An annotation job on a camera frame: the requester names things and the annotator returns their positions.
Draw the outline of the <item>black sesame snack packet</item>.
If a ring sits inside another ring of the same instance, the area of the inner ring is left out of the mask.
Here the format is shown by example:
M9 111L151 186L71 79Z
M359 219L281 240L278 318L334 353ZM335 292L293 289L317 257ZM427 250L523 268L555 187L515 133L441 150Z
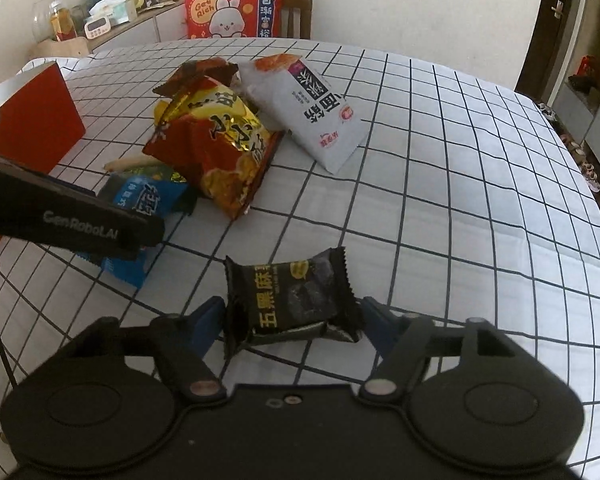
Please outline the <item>black sesame snack packet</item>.
M325 338L355 344L365 326L348 275L346 250L331 247L291 262L224 260L222 314L227 359L248 347Z

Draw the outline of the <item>beige wafer stick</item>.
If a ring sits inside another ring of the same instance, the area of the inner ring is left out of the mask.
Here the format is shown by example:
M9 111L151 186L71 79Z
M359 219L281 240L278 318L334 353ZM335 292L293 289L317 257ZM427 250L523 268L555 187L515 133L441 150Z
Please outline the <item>beige wafer stick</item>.
M107 172L125 171L138 167L154 166L159 163L158 159L146 154L121 157L104 165Z

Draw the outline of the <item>blue chocolate snack packet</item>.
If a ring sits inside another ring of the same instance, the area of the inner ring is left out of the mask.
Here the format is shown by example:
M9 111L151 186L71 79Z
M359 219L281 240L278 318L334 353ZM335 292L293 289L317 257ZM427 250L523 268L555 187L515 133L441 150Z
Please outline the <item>blue chocolate snack packet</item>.
M152 214L164 220L170 214L192 214L198 192L172 168L163 165L115 171L97 194L105 202L126 210ZM148 257L155 251L140 248L133 260L102 257L78 252L78 256L118 280L141 288L148 274Z

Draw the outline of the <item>dark red foil snack packet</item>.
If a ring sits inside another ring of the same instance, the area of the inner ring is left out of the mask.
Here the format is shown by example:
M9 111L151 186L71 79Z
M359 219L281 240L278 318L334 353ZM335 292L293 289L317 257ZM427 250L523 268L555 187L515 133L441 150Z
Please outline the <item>dark red foil snack packet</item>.
M224 58L207 58L206 60L184 62L163 84L153 88L157 96L172 99L180 90L188 88L191 84L210 77L220 84L230 85L234 75L238 72L238 65L227 62Z

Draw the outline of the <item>red and gold chip bag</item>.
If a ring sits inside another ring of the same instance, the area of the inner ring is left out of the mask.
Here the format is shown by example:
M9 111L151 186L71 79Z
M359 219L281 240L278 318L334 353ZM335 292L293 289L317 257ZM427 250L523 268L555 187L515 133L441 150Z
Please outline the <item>red and gold chip bag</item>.
M210 77L156 107L143 153L178 172L235 220L251 204L283 133L260 122L238 94Z

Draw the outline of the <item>white snack bag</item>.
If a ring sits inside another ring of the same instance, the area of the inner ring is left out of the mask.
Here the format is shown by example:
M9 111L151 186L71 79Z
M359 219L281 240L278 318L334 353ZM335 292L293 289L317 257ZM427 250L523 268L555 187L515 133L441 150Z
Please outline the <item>white snack bag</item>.
M302 56L276 54L238 64L247 98L330 174L366 136L360 114Z

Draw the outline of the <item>red and white cardboard box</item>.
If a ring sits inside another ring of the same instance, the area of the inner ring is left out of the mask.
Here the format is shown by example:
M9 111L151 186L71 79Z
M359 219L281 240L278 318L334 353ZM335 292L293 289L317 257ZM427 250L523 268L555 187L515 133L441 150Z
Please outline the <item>red and white cardboard box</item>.
M57 62L0 84L0 156L41 174L81 140L85 126Z

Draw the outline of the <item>white grid tablecloth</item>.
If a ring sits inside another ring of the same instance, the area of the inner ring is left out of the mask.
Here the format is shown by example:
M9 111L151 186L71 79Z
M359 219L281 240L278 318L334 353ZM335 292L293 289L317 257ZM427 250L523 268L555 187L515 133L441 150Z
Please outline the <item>white grid tablecloth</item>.
M245 217L208 200L166 224L133 288L62 249L0 244L0 401L104 315L142 325L226 292L223 261L289 261L341 245L354 292L452 326L485 318L581 399L570 465L600 479L600 207L562 140L512 90L406 56L290 39L172 41L62 64L85 126L54 169L97 190L149 139L155 88L187 60L306 58L367 134L336 174L283 140ZM15 466L0 441L0 477Z

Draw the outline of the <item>orange drink bottle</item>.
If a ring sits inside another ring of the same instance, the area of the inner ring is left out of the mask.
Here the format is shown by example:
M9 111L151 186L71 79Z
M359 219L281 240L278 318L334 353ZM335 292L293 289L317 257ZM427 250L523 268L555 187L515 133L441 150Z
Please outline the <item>orange drink bottle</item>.
M50 3L50 24L57 41L67 41L78 36L70 9L61 0Z

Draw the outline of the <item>white digital timer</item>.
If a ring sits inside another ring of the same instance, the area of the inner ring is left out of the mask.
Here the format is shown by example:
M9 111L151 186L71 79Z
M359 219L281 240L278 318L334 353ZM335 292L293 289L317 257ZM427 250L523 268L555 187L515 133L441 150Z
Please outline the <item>white digital timer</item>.
M107 15L91 16L84 23L84 35L88 40L95 40L105 36L112 29L110 18Z

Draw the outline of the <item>white sideboard cabinet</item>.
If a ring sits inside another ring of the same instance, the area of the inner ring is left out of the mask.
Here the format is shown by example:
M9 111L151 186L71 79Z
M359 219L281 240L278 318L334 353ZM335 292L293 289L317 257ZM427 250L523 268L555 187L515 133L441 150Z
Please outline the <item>white sideboard cabinet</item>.
M44 40L28 52L34 58L85 58L100 50L156 44L187 38L185 0L168 0L163 6L143 11L132 23L114 27L104 36L68 41Z

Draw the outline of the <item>red rabbit cushion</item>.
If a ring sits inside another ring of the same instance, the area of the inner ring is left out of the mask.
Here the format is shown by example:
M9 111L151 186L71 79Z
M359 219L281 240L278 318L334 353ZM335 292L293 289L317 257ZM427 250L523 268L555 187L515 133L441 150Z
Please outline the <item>red rabbit cushion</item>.
M188 39L275 38L283 0L185 0Z

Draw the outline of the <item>wooden chair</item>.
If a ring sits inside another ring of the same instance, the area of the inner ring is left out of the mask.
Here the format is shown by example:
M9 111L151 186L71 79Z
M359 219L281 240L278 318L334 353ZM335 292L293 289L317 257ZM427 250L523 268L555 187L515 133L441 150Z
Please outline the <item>wooden chair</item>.
M283 0L283 38L310 40L313 0Z

